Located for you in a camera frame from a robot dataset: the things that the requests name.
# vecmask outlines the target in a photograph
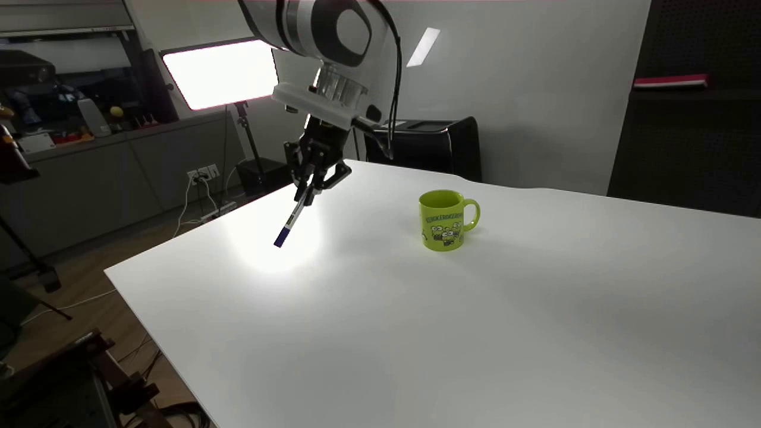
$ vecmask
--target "lamp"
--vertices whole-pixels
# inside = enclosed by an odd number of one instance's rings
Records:
[[[418,48],[414,48],[414,53],[412,53],[412,57],[406,63],[406,70],[422,66],[425,63],[425,57],[433,51],[437,36],[439,36],[439,28],[433,28],[433,27],[425,28],[424,39],[418,41]]]
[[[257,192],[266,191],[266,171],[247,122],[246,102],[271,95],[278,83],[271,46],[250,39],[223,41],[166,51],[162,59],[191,109],[235,105],[238,124],[255,156]]]

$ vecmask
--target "light stand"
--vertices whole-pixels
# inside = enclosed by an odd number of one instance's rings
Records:
[[[247,145],[253,147],[253,155],[255,155],[257,187],[260,187],[260,192],[263,192],[266,191],[266,171],[263,171],[263,164],[261,164],[261,156],[260,156],[260,150],[257,150],[257,143],[255,143],[253,124],[247,120],[247,105],[246,102],[235,102],[235,112],[238,112],[238,124],[246,130]]]

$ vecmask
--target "white table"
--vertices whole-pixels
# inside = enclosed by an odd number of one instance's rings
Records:
[[[293,187],[108,269],[218,425],[759,428],[761,222],[353,167],[282,250]]]

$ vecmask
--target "green mug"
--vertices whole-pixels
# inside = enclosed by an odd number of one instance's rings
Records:
[[[473,222],[463,222],[466,208],[476,208]],[[461,247],[468,230],[480,222],[480,205],[454,191],[430,191],[422,196],[422,233],[433,253],[451,253]]]

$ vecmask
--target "mug logo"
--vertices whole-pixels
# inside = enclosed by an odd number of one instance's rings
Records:
[[[430,237],[443,243],[445,247],[458,241],[461,230],[457,227],[430,227]]]

